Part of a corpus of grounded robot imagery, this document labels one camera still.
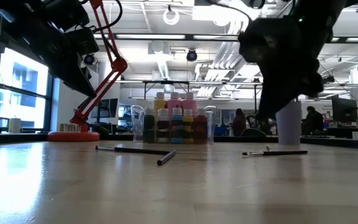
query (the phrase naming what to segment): wooden table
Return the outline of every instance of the wooden table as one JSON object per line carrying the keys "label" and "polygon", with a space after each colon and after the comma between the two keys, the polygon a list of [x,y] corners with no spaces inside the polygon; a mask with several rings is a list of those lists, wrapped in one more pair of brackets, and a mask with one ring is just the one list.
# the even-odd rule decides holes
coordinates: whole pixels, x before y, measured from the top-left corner
{"label": "wooden table", "polygon": [[160,156],[95,144],[0,146],[0,223],[358,223],[358,149],[242,157],[265,144],[123,144],[178,149],[158,167]]}

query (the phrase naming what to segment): pink paint bottle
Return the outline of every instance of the pink paint bottle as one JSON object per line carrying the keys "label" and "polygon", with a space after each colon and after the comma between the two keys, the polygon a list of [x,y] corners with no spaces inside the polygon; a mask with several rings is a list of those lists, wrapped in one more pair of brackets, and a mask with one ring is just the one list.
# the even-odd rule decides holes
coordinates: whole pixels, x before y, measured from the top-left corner
{"label": "pink paint bottle", "polygon": [[181,102],[183,110],[192,110],[193,117],[197,117],[197,101],[194,100],[193,92],[186,93],[186,99]]}
{"label": "pink paint bottle", "polygon": [[171,99],[167,101],[169,110],[169,118],[172,120],[172,110],[174,108],[181,108],[181,101],[179,100],[179,93],[171,92]]}

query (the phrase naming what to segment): desk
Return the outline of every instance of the desk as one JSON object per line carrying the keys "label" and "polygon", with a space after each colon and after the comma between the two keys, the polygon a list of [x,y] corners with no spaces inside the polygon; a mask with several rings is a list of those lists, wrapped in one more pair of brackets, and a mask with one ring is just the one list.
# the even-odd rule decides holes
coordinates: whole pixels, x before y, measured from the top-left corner
{"label": "desk", "polygon": [[162,167],[156,155],[94,150],[120,143],[1,145],[0,223],[358,222],[357,149],[245,158],[266,143],[124,143],[178,149]]}
{"label": "desk", "polygon": [[358,132],[358,128],[327,128],[326,135],[352,139],[353,132]]}

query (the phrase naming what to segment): blue paint bottle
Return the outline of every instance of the blue paint bottle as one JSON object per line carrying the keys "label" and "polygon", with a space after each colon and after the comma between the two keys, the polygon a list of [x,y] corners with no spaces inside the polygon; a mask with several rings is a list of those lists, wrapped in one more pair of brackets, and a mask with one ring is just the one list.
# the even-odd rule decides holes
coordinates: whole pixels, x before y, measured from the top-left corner
{"label": "blue paint bottle", "polygon": [[173,108],[172,125],[171,125],[171,142],[183,144],[183,115],[181,108]]}

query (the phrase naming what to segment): paint bottle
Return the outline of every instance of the paint bottle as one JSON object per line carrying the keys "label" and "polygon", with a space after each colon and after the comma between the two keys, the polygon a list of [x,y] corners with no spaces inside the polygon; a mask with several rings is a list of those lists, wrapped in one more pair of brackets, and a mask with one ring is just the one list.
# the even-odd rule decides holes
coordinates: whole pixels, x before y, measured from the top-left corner
{"label": "paint bottle", "polygon": [[175,108],[181,108],[181,101],[179,100],[179,93],[171,92],[171,99],[167,101],[169,110],[169,118],[172,119],[172,111]]}
{"label": "paint bottle", "polygon": [[163,108],[158,110],[158,121],[157,121],[157,142],[168,143],[169,132],[170,132],[170,120],[168,109]]}
{"label": "paint bottle", "polygon": [[181,108],[172,109],[171,143],[183,143],[183,116]]}
{"label": "paint bottle", "polygon": [[208,139],[208,119],[204,109],[198,110],[193,121],[193,139],[195,144],[206,144]]}
{"label": "paint bottle", "polygon": [[147,108],[143,122],[143,142],[153,143],[155,133],[154,110]]}
{"label": "paint bottle", "polygon": [[164,100],[164,93],[158,92],[157,99],[153,102],[154,114],[157,115],[160,109],[165,108],[167,101]]}
{"label": "paint bottle", "polygon": [[197,117],[197,101],[194,100],[193,92],[186,93],[186,99],[181,102],[181,105],[183,110],[192,110],[194,112],[193,117]]}
{"label": "paint bottle", "polygon": [[193,110],[183,110],[183,140],[185,144],[193,144]]}

